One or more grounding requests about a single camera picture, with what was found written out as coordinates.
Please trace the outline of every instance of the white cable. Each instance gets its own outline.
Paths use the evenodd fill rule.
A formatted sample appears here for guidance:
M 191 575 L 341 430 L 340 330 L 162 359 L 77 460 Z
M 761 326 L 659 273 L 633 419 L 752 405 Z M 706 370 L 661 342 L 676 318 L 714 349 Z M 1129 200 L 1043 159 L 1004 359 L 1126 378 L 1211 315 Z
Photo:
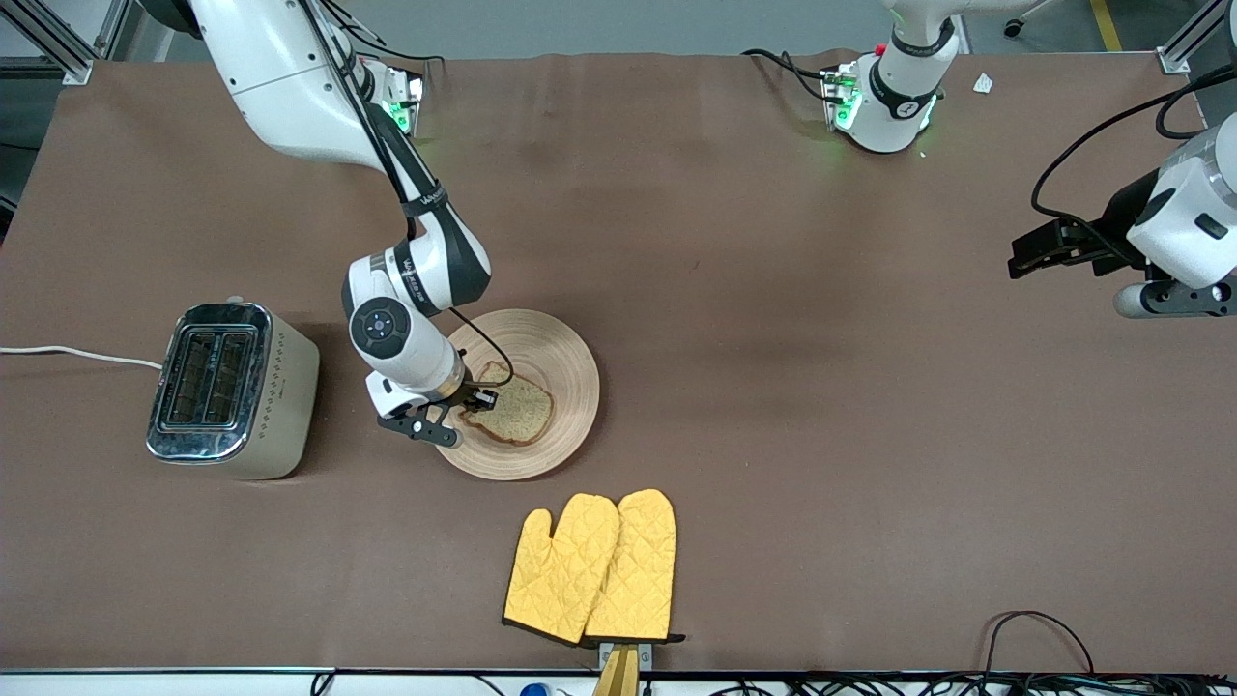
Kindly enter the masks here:
M 38 345 L 36 347 L 4 347 L 0 346 L 0 354 L 10 354 L 14 356 L 38 356 L 41 354 L 69 354 L 73 356 L 80 356 L 83 359 L 93 359 L 95 361 L 106 361 L 109 363 L 125 363 L 126 366 L 143 366 L 147 368 L 155 368 L 162 371 L 163 366 L 158 363 L 152 363 L 150 361 L 139 361 L 137 359 L 118 359 L 116 356 L 104 356 L 101 354 L 92 354 L 89 351 L 79 351 L 77 347 L 69 347 L 67 345 Z

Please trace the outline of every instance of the gray floor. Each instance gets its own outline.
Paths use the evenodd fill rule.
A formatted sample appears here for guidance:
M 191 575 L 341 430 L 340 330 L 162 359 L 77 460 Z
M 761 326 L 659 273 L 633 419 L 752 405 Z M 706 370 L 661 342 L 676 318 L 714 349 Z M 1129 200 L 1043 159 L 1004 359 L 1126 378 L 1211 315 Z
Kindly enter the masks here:
M 1122 48 L 1164 43 L 1201 0 L 1107 0 Z M 870 49 L 889 35 L 889 17 L 876 0 L 348 0 L 359 20 L 388 45 L 447 58 L 521 58 L 544 53 L 659 52 L 735 54 L 752 47 L 810 54 L 833 47 Z M 976 53 L 1103 51 L 1091 0 L 1065 0 L 1037 15 L 1017 40 L 1006 38 L 1012 15 L 967 16 Z M 200 41 L 161 27 L 140 31 L 134 59 L 205 61 Z M 1230 61 L 1222 38 L 1191 61 L 1202 72 Z M 51 119 L 59 84 L 0 79 L 0 141 L 37 145 Z M 1237 83 L 1200 98 L 1210 122 L 1237 110 Z M 0 194 L 17 199 L 33 153 L 0 147 Z

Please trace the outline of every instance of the slice of bread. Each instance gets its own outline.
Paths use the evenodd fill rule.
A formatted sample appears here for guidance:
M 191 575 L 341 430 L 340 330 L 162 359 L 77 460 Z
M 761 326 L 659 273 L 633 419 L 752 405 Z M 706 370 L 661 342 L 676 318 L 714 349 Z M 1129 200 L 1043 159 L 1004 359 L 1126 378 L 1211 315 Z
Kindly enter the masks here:
M 507 368 L 500 363 L 486 363 L 476 382 L 502 382 Z M 554 415 L 554 398 L 548 392 L 520 377 L 495 389 L 499 403 L 492 412 L 465 412 L 460 415 L 468 425 L 497 440 L 524 448 L 541 440 Z

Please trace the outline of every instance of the tabletop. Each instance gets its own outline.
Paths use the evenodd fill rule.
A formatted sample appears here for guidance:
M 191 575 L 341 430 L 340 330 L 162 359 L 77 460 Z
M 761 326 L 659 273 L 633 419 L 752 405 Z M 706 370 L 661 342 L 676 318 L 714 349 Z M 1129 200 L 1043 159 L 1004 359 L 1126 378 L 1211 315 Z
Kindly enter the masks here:
M 602 377 L 569 462 L 492 483 L 374 423 L 339 286 L 403 231 L 385 177 L 268 150 L 209 64 L 100 63 L 0 250 L 0 340 L 157 361 L 240 294 L 318 344 L 317 410 L 294 476 L 203 478 L 145 451 L 153 371 L 0 360 L 0 665 L 591 665 L 500 622 L 521 522 L 659 488 L 688 635 L 659 668 L 974 669 L 1034 608 L 1101 670 L 1228 670 L 1237 325 L 1004 263 L 1044 166 L 1180 84 L 1150 54 L 964 56 L 882 156 L 757 59 L 432 66 L 417 146 L 495 268 L 465 310 L 553 314 Z M 1045 202 L 1098 214 L 1170 151 L 1150 124 Z M 996 666 L 1080 663 L 1011 624 Z

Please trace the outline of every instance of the quilted fabric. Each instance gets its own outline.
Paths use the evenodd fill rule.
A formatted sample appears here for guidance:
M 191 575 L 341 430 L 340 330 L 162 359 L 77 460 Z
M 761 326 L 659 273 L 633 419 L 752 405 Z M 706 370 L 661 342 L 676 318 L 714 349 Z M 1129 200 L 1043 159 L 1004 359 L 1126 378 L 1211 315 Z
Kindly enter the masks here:
M 609 498 L 578 493 L 550 537 L 549 511 L 524 519 L 502 612 L 516 623 L 579 643 L 618 541 L 618 511 Z
M 678 533 L 674 508 L 661 491 L 640 491 L 618 503 L 618 545 L 585 634 L 664 640 Z

